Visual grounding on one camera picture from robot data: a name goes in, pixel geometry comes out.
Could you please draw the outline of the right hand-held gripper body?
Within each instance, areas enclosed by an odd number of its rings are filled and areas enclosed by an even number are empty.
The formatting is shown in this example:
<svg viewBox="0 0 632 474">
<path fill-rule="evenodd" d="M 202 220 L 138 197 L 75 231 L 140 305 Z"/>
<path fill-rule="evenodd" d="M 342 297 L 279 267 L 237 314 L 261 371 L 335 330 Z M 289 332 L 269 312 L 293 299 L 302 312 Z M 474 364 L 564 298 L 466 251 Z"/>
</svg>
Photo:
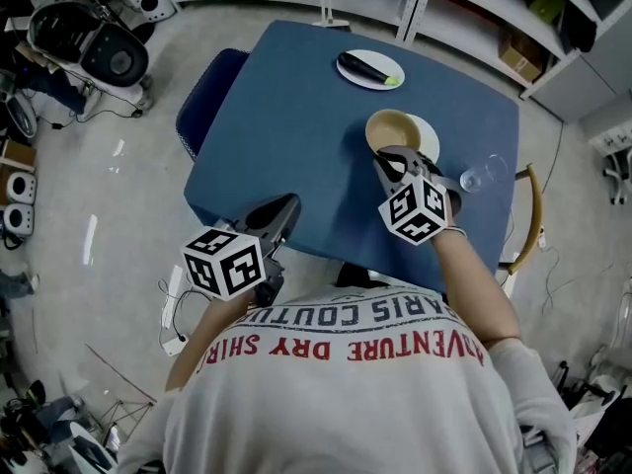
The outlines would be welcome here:
<svg viewBox="0 0 632 474">
<path fill-rule="evenodd" d="M 378 212 L 387 230 L 404 241 L 419 246 L 432 239 L 461 209 L 458 186 L 445 178 L 427 159 L 414 172 L 391 162 L 398 171 L 398 190 L 386 194 Z"/>
</svg>

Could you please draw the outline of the clear drinking glass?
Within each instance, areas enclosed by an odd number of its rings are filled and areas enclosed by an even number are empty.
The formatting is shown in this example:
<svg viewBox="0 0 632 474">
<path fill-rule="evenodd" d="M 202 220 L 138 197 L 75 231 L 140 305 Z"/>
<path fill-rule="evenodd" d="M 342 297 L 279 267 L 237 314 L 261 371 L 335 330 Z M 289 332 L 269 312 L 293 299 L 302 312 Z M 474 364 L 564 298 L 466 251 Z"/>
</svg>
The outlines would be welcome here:
<svg viewBox="0 0 632 474">
<path fill-rule="evenodd" d="M 460 187 L 466 193 L 477 193 L 492 185 L 502 183 L 508 174 L 509 167 L 506 160 L 498 154 L 492 154 L 461 174 Z"/>
</svg>

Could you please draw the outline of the white refrigerator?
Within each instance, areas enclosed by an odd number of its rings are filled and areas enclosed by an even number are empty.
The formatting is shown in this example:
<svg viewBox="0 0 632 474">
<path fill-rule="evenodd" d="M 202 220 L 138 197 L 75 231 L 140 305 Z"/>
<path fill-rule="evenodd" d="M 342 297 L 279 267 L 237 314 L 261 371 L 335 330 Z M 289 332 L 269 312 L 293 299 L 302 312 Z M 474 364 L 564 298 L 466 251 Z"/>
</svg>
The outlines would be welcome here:
<svg viewBox="0 0 632 474">
<path fill-rule="evenodd" d="M 531 96 L 565 123 L 574 123 L 632 88 L 632 9 Z"/>
</svg>

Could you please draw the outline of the cardboard box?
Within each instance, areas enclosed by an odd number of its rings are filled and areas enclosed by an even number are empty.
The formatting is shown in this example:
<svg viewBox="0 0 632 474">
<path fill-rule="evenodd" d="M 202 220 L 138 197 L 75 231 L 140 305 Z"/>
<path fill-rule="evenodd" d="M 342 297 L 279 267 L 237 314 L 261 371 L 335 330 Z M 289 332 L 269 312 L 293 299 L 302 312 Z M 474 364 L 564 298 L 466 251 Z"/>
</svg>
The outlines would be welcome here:
<svg viewBox="0 0 632 474">
<path fill-rule="evenodd" d="M 543 54 L 539 45 L 516 31 L 505 31 L 499 59 L 521 79 L 532 83 L 542 73 Z"/>
</svg>

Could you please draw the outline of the person's black trouser leg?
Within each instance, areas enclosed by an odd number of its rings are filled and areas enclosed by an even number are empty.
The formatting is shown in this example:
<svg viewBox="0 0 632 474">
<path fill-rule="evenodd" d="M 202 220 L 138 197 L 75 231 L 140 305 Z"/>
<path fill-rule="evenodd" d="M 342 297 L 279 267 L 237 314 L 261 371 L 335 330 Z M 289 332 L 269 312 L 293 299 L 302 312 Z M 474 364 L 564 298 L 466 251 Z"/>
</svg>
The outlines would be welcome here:
<svg viewBox="0 0 632 474">
<path fill-rule="evenodd" d="M 365 268 L 344 263 L 335 282 L 336 288 L 374 289 L 387 287 L 388 283 L 370 277 Z"/>
</svg>

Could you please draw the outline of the person's right forearm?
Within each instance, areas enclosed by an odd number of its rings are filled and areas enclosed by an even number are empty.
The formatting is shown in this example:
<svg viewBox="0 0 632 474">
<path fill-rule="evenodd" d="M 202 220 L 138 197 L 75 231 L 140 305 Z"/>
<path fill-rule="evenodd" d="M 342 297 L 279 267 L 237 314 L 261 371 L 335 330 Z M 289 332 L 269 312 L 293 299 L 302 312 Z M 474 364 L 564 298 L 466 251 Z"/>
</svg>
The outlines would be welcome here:
<svg viewBox="0 0 632 474">
<path fill-rule="evenodd" d="M 433 239 L 449 307 L 486 347 L 519 339 L 514 308 L 468 239 L 440 231 Z"/>
</svg>

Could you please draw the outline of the dark purple eggplant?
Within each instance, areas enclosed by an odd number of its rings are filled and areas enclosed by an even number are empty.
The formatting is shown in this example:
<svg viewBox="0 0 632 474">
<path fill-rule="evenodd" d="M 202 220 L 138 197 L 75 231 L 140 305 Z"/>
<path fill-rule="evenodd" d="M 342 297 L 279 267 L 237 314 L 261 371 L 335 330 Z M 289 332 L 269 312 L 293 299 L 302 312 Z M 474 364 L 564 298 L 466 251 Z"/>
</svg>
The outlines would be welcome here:
<svg viewBox="0 0 632 474">
<path fill-rule="evenodd" d="M 387 76 L 383 72 L 377 70 L 373 66 L 366 63 L 364 60 L 351 53 L 340 53 L 337 61 L 347 71 L 352 72 L 353 74 L 356 74 L 366 80 L 371 80 L 381 85 L 392 87 L 398 86 L 400 84 L 400 81 L 397 78 Z"/>
</svg>

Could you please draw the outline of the blue padded chair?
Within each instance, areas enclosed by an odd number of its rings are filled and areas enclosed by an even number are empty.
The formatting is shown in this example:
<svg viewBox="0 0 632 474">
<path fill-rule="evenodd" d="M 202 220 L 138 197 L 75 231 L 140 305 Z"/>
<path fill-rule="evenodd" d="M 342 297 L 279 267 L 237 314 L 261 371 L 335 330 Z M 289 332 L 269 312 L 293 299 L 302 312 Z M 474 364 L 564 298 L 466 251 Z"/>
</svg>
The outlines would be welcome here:
<svg viewBox="0 0 632 474">
<path fill-rule="evenodd" d="M 196 160 L 207 133 L 250 53 L 225 48 L 206 67 L 181 106 L 176 132 L 189 156 Z"/>
</svg>

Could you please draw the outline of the black and white machine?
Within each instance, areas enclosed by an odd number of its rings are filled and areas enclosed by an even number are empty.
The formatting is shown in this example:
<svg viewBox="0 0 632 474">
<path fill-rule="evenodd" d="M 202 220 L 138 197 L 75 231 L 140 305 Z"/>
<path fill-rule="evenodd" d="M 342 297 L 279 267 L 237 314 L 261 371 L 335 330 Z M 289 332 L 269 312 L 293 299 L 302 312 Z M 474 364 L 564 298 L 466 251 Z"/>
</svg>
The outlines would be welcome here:
<svg viewBox="0 0 632 474">
<path fill-rule="evenodd" d="M 32 13 L 27 39 L 66 72 L 141 112 L 151 107 L 148 51 L 101 7 L 78 0 L 49 0 Z"/>
</svg>

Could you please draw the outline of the tan bowl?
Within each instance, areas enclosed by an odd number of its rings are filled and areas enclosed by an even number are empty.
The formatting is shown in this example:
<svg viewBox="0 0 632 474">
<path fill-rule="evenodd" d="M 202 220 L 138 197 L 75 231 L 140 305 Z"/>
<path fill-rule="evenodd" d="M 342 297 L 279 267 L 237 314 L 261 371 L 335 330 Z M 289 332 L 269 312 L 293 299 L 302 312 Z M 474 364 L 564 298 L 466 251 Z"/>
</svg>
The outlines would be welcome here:
<svg viewBox="0 0 632 474">
<path fill-rule="evenodd" d="M 396 110 L 374 113 L 366 122 L 364 132 L 366 142 L 374 154 L 389 146 L 405 146 L 415 151 L 421 146 L 421 133 L 414 120 Z"/>
</svg>

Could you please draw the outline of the white printed shirt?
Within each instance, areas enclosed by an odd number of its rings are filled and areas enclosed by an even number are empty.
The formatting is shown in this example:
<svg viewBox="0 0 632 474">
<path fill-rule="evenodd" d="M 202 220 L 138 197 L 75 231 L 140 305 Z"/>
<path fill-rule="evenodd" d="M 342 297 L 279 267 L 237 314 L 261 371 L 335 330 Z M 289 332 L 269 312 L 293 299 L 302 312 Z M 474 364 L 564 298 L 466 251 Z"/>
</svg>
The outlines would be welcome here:
<svg viewBox="0 0 632 474">
<path fill-rule="evenodd" d="M 121 448 L 117 474 L 572 474 L 536 351 L 486 347 L 434 292 L 328 287 L 231 322 Z"/>
</svg>

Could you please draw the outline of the person's left forearm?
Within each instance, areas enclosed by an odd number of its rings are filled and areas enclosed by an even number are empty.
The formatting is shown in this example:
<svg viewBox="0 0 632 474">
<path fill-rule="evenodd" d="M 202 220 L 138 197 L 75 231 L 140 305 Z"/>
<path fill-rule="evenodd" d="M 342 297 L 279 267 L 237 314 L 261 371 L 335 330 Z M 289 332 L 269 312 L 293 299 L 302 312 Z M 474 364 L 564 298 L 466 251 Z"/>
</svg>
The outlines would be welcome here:
<svg viewBox="0 0 632 474">
<path fill-rule="evenodd" d="M 188 383 L 217 336 L 244 316 L 254 302 L 255 292 L 251 290 L 229 301 L 215 299 L 208 304 L 169 372 L 166 392 L 181 389 Z"/>
</svg>

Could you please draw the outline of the wooden curved-back chair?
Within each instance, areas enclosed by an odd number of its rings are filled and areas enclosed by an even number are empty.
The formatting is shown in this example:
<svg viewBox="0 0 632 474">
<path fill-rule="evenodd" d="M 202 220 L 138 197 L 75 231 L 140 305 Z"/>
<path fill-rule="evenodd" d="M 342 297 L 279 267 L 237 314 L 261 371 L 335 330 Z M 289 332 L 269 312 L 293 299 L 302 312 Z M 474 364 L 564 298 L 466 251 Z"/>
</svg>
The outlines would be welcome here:
<svg viewBox="0 0 632 474">
<path fill-rule="evenodd" d="M 531 218 L 526 239 L 518 256 L 512 262 L 499 262 L 499 269 L 505 271 L 510 277 L 517 274 L 527 257 L 537 246 L 543 221 L 542 191 L 533 166 L 528 164 L 515 174 L 514 179 L 516 181 L 529 180 L 531 187 Z"/>
</svg>

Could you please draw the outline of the white floor adapter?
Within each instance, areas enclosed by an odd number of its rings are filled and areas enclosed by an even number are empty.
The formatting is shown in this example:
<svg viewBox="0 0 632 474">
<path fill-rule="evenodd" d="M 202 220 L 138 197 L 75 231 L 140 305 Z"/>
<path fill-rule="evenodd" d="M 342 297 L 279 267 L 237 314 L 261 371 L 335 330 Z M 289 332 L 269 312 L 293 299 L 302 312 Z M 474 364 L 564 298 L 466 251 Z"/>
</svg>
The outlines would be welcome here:
<svg viewBox="0 0 632 474">
<path fill-rule="evenodd" d="M 186 336 L 177 336 L 166 342 L 161 341 L 160 346 L 167 356 L 173 357 L 182 352 L 188 340 Z"/>
</svg>

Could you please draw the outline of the green box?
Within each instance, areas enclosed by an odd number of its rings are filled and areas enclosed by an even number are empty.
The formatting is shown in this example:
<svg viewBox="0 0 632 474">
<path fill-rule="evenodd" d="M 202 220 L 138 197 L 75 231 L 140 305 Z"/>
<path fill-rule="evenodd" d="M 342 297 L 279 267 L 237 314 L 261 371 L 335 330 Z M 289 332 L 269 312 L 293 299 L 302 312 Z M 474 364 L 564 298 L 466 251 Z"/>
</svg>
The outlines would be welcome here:
<svg viewBox="0 0 632 474">
<path fill-rule="evenodd" d="M 552 25 L 564 11 L 566 0 L 527 0 L 528 9 L 542 22 Z"/>
</svg>

